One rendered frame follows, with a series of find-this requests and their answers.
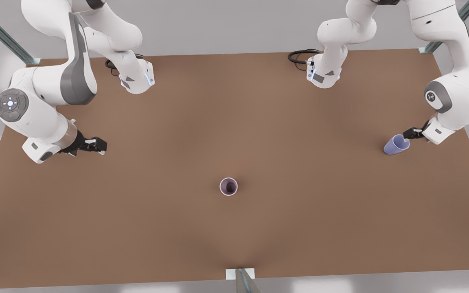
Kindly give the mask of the purple cup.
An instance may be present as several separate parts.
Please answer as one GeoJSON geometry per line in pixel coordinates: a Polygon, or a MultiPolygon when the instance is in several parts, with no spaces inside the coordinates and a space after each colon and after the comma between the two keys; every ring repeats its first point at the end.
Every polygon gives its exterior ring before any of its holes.
{"type": "Polygon", "coordinates": [[[393,136],[384,146],[383,151],[387,155],[395,155],[407,150],[410,143],[403,143],[403,135],[393,136]]]}

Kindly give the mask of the pink cup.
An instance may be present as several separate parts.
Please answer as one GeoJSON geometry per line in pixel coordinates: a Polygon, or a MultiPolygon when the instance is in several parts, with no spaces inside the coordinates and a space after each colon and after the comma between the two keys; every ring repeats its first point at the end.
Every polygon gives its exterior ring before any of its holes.
{"type": "Polygon", "coordinates": [[[219,184],[220,192],[223,195],[231,196],[237,192],[238,183],[235,179],[231,177],[223,178],[219,184]]]}

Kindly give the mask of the silver frame post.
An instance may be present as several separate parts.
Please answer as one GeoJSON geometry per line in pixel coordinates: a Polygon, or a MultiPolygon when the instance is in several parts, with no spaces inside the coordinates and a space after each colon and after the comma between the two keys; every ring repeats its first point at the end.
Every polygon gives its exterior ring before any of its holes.
{"type": "Polygon", "coordinates": [[[236,293],[261,293],[254,279],[254,268],[226,269],[226,280],[235,280],[236,293]]]}
{"type": "Polygon", "coordinates": [[[15,56],[28,66],[37,66],[41,63],[41,58],[33,58],[6,30],[0,26],[0,42],[10,49],[15,56]]]}
{"type": "Polygon", "coordinates": [[[406,0],[414,34],[428,45],[418,48],[421,54],[432,54],[445,44],[456,62],[469,58],[469,0],[461,8],[456,0],[406,0]]]}

